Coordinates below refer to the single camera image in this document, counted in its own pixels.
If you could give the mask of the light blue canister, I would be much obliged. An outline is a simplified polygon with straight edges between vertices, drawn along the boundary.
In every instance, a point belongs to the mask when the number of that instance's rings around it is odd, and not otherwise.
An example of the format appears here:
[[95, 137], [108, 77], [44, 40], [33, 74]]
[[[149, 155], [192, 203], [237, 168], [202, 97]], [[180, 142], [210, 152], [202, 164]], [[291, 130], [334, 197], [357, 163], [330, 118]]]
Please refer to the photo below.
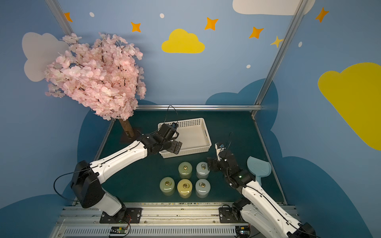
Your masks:
[[196, 176], [199, 179], [207, 179], [209, 176], [210, 170], [208, 168], [207, 162], [200, 162], [196, 166]]

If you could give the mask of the yellow canister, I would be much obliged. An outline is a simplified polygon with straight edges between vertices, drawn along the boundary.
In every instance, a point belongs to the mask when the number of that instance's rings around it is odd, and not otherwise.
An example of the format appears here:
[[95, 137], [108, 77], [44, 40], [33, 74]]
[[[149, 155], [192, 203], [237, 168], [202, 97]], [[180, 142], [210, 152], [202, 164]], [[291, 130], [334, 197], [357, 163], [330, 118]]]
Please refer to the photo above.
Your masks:
[[189, 198], [192, 193], [192, 183], [189, 179], [182, 179], [178, 182], [177, 191], [181, 198]]

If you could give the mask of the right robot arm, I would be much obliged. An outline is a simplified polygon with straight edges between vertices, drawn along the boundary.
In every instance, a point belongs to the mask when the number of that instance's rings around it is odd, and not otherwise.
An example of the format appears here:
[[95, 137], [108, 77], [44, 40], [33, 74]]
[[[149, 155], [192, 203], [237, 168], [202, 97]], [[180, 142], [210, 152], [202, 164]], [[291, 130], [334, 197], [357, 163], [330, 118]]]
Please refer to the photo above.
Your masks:
[[302, 224], [286, 212], [262, 188], [255, 176], [241, 169], [227, 148], [216, 148], [216, 158], [208, 159], [208, 168], [221, 171], [227, 183], [244, 198], [235, 203], [242, 219], [266, 238], [317, 238], [309, 223]]

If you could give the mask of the green canister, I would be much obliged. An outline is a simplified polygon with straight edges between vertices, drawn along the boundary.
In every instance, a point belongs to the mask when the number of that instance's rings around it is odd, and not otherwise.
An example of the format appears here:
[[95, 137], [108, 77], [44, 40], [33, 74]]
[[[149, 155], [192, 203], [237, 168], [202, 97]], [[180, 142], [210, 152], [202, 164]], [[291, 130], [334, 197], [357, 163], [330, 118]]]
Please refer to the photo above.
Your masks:
[[189, 162], [182, 162], [178, 166], [181, 179], [190, 179], [192, 175], [192, 165]]
[[175, 185], [176, 183], [171, 177], [165, 177], [160, 181], [159, 187], [165, 196], [172, 196], [176, 191]]

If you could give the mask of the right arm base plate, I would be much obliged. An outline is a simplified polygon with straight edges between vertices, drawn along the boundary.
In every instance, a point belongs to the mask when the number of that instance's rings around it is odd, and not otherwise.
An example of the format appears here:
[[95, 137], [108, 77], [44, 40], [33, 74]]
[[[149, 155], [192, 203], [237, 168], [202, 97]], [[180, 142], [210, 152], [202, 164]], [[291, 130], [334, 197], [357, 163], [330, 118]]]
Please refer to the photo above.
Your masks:
[[232, 207], [222, 206], [218, 209], [220, 223], [240, 223], [241, 218]]

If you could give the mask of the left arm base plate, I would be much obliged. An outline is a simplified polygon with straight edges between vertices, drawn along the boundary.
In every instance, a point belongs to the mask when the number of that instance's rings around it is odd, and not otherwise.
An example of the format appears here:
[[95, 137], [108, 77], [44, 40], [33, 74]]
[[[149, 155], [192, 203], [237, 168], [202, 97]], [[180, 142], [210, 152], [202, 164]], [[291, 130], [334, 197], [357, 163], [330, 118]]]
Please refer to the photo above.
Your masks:
[[108, 215], [106, 212], [102, 212], [99, 223], [100, 224], [138, 224], [141, 219], [142, 208], [122, 208], [114, 216]]

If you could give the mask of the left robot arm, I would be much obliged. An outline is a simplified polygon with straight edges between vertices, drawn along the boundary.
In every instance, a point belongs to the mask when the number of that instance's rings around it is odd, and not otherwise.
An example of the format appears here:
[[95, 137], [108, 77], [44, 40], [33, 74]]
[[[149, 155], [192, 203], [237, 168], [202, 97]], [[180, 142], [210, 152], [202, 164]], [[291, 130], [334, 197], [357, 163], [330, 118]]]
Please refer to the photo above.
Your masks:
[[127, 208], [120, 199], [107, 192], [102, 184], [130, 164], [155, 155], [163, 150], [178, 154], [182, 143], [176, 141], [179, 133], [161, 132], [143, 135], [127, 147], [103, 159], [87, 163], [80, 161], [75, 167], [71, 189], [83, 208], [97, 208], [117, 221], [127, 217]]

